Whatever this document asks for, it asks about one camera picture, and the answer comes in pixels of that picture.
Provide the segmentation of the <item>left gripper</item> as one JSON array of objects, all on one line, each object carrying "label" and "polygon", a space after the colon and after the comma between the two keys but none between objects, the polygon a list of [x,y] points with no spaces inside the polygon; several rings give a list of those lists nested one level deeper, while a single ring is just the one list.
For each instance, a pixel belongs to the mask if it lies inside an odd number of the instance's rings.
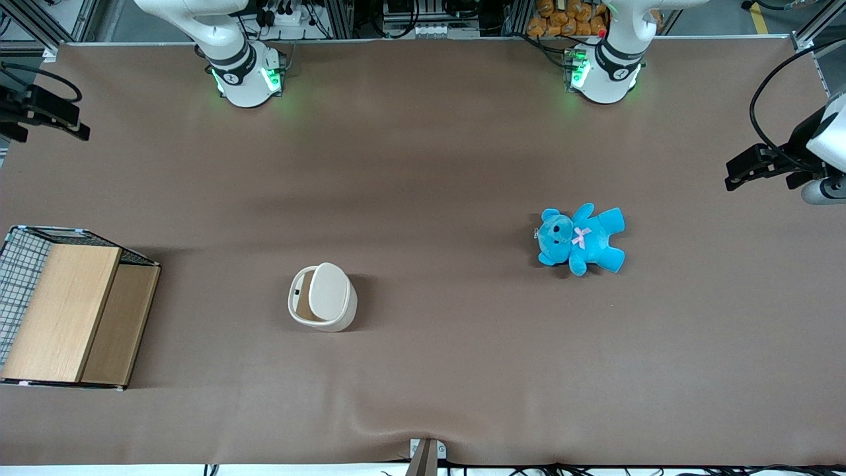
[{"label": "left gripper", "polygon": [[[837,93],[826,105],[801,121],[787,142],[787,151],[816,175],[843,175],[845,171],[845,96]],[[777,151],[755,144],[727,162],[725,189],[734,192],[743,184],[783,175],[790,163]]]}]

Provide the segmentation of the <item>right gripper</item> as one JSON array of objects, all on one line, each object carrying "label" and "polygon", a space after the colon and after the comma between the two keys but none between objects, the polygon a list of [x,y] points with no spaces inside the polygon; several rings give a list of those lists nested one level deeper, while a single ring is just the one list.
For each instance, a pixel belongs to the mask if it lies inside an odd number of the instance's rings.
[{"label": "right gripper", "polygon": [[[24,105],[28,99],[28,109]],[[79,120],[75,103],[62,99],[39,85],[29,85],[28,91],[1,91],[1,136],[6,141],[25,143],[29,130],[21,123],[30,117],[42,123],[60,124],[65,131],[81,141],[90,139],[91,129]]]}]

